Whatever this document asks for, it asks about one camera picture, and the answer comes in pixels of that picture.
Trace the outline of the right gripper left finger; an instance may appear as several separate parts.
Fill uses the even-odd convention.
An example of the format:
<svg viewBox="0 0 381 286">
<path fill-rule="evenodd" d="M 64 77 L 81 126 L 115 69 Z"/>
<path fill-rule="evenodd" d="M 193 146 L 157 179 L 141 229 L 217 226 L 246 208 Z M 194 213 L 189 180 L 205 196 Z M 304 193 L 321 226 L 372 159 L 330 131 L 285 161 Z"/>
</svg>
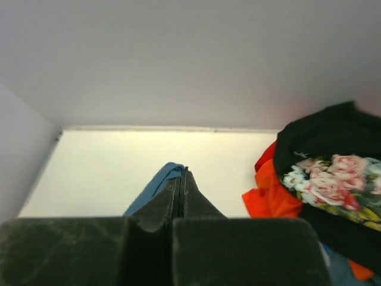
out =
<svg viewBox="0 0 381 286">
<path fill-rule="evenodd" d="M 130 216 L 20 218 L 1 225 L 2 285 L 171 285 L 180 179 Z"/>
</svg>

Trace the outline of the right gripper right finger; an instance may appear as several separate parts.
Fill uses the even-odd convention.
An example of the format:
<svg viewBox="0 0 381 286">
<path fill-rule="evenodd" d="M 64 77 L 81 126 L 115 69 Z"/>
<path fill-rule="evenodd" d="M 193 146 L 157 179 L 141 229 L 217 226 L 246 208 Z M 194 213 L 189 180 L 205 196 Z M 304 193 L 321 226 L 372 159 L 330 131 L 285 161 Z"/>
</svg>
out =
<svg viewBox="0 0 381 286">
<path fill-rule="evenodd" d="M 180 180 L 171 227 L 173 285 L 330 285 L 312 227 L 293 218 L 229 219 Z"/>
</svg>

